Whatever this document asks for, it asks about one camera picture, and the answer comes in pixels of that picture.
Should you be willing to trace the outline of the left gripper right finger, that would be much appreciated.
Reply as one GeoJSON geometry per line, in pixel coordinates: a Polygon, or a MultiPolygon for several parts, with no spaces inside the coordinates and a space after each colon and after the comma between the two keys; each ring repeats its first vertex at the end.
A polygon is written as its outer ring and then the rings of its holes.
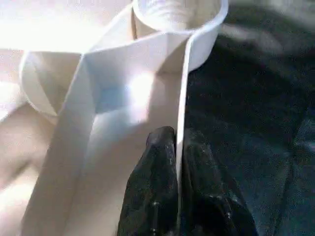
{"type": "Polygon", "coordinates": [[[235,180],[199,131],[184,131],[182,236],[256,236],[252,214],[235,180]]]}

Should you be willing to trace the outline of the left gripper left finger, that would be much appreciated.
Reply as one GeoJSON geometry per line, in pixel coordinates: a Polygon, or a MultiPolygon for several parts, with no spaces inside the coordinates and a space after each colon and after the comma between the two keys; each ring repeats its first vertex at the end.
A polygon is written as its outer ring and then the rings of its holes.
{"type": "Polygon", "coordinates": [[[119,236],[173,236],[178,214],[175,131],[151,132],[127,181],[118,223],[119,236]]]}

